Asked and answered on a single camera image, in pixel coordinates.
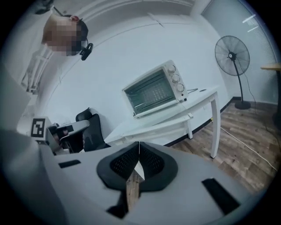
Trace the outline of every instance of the oven knob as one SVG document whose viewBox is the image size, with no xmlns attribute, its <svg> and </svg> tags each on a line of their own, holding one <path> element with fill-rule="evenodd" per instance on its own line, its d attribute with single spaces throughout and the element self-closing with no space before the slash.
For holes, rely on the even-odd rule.
<svg viewBox="0 0 281 225">
<path fill-rule="evenodd" d="M 177 85 L 177 90 L 180 91 L 180 92 L 183 92 L 184 91 L 184 85 L 182 85 L 181 83 L 179 83 Z"/>
<path fill-rule="evenodd" d="M 174 65 L 170 65 L 169 67 L 168 67 L 168 72 L 169 73 L 174 73 L 176 71 L 176 67 L 174 66 Z"/>
<path fill-rule="evenodd" d="M 179 81 L 180 81 L 180 76 L 177 75 L 177 74 L 174 74 L 174 75 L 172 76 L 172 82 L 173 82 L 173 83 L 177 83 L 177 82 L 179 82 Z"/>
</svg>

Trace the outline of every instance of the wooden floor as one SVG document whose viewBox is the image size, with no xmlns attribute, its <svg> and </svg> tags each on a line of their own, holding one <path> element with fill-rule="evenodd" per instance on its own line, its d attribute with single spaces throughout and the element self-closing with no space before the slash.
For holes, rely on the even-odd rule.
<svg viewBox="0 0 281 225">
<path fill-rule="evenodd" d="M 279 168 L 281 151 L 276 138 L 265 130 L 264 122 L 269 131 L 278 137 L 281 143 L 281 133 L 272 122 L 276 112 L 275 105 L 257 103 L 256 113 L 254 103 L 248 110 L 239 110 L 231 103 L 221 113 L 221 127 L 244 142 L 262 157 L 267 159 L 275 168 Z M 276 171 L 258 155 L 242 143 L 221 130 L 220 143 L 215 159 L 210 157 L 212 147 L 213 124 L 209 123 L 193 135 L 193 139 L 185 139 L 171 148 L 196 154 L 212 162 L 229 176 L 240 182 L 251 193 L 267 187 L 274 178 Z M 138 185 L 142 178 L 134 171 L 127 182 L 127 200 L 129 210 L 138 199 Z"/>
</svg>

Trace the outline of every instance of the black chair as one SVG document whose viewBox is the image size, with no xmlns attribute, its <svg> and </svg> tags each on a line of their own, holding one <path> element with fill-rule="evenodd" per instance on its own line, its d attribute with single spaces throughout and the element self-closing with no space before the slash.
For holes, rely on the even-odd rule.
<svg viewBox="0 0 281 225">
<path fill-rule="evenodd" d="M 98 114 L 93 114 L 90 112 L 90 108 L 79 113 L 76 116 L 76 121 L 88 120 L 90 126 L 83 132 L 84 135 L 84 151 L 90 152 L 99 149 L 105 149 L 110 147 L 106 144 L 101 133 L 101 121 Z"/>
</svg>

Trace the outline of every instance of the oven window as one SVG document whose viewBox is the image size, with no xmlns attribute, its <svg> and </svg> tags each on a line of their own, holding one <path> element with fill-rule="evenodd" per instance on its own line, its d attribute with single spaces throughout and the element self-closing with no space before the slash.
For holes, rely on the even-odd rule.
<svg viewBox="0 0 281 225">
<path fill-rule="evenodd" d="M 176 99 L 161 69 L 125 90 L 135 114 L 143 113 Z"/>
</svg>

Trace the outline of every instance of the white table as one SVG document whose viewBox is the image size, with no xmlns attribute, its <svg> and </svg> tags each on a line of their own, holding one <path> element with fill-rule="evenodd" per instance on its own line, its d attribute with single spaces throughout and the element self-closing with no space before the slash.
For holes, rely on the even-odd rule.
<svg viewBox="0 0 281 225">
<path fill-rule="evenodd" d="M 109 145 L 120 145 L 135 141 L 161 138 L 181 131 L 187 132 L 191 139 L 193 136 L 189 122 L 193 117 L 192 113 L 210 102 L 213 113 L 213 144 L 211 157 L 215 158 L 220 140 L 220 107 L 217 91 L 218 86 L 199 88 L 198 91 L 190 93 L 187 101 L 181 104 L 141 118 L 129 118 L 114 129 L 104 141 Z"/>
</svg>

